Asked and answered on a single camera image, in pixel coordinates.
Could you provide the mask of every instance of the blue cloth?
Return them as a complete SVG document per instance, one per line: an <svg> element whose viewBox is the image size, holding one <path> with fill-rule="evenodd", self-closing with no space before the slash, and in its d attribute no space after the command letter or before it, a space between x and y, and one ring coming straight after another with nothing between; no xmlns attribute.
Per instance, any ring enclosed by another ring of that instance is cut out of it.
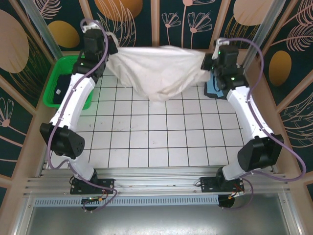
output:
<svg viewBox="0 0 313 235"><path fill-rule="evenodd" d="M211 72L211 79L206 83L206 89L207 89L207 93L208 94L215 94L217 95L217 97L223 97L224 94L222 91L215 91L214 87L213 87L213 80L215 81L215 88L216 90L219 90L218 87L217 87L217 80L216 79L213 79L214 75L213 73Z"/></svg>

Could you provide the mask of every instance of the green basket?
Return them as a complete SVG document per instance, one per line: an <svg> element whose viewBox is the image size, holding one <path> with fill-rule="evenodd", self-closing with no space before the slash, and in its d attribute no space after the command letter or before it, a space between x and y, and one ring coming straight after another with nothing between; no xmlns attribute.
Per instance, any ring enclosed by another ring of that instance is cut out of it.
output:
<svg viewBox="0 0 313 235"><path fill-rule="evenodd" d="M55 63L55 66L49 78L47 87L45 89L44 97L43 97L43 101L46 106L54 107L54 108L60 107L60 104L53 103L54 90L55 90L55 87L57 86L58 78L61 74L72 73L73 65L76 63L77 58L78 58L78 55L67 55L58 59L58 61ZM93 94L93 90L88 95L83 109L87 109L90 107L92 94Z"/></svg>

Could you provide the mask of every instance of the white fabric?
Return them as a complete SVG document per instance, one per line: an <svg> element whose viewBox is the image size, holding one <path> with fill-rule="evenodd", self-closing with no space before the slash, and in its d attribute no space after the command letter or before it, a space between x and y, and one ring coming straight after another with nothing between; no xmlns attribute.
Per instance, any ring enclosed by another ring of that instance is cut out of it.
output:
<svg viewBox="0 0 313 235"><path fill-rule="evenodd" d="M210 72L201 70L205 53L173 46L119 47L107 67L125 87L152 101L166 101L186 88L206 82Z"/></svg>

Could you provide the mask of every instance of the vertical metal pole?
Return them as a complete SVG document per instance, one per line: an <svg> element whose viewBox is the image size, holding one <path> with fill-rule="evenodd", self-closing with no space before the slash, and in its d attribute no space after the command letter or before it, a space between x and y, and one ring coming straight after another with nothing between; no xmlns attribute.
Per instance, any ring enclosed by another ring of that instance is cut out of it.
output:
<svg viewBox="0 0 313 235"><path fill-rule="evenodd" d="M260 27L258 28L258 31L256 32L253 38L253 42L259 47L261 46L271 27L275 23L275 20L279 12L281 11L281 9L283 9L285 1L286 0L274 0L273 3L271 4L269 11L264 17L263 22L261 23ZM243 61L243 66L245 69L249 68L256 53L257 50L253 46L249 46L246 57Z"/></svg>
<svg viewBox="0 0 313 235"><path fill-rule="evenodd" d="M45 43L49 47L51 53L54 55L56 59L61 58L62 52L58 46L58 44L55 42L47 24L41 17L37 6L33 1L30 0L20 0L23 7L25 8L26 12L28 13L29 17L32 19L35 27L40 32L41 36L43 37Z"/></svg>

